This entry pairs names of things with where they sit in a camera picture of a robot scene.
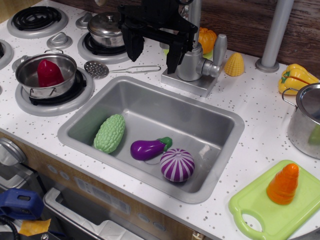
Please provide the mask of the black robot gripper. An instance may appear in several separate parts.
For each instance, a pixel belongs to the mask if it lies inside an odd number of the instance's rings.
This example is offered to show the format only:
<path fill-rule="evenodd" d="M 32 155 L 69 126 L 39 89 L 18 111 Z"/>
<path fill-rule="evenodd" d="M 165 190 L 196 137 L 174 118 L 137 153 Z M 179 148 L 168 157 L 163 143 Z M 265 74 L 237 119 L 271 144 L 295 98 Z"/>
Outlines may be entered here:
<path fill-rule="evenodd" d="M 184 55 L 193 49 L 198 27 L 179 14 L 178 0 L 143 0 L 140 5 L 117 7 L 119 28 L 128 57 L 135 62 L 144 49 L 144 38 L 169 45 L 167 73 L 176 72 Z"/>

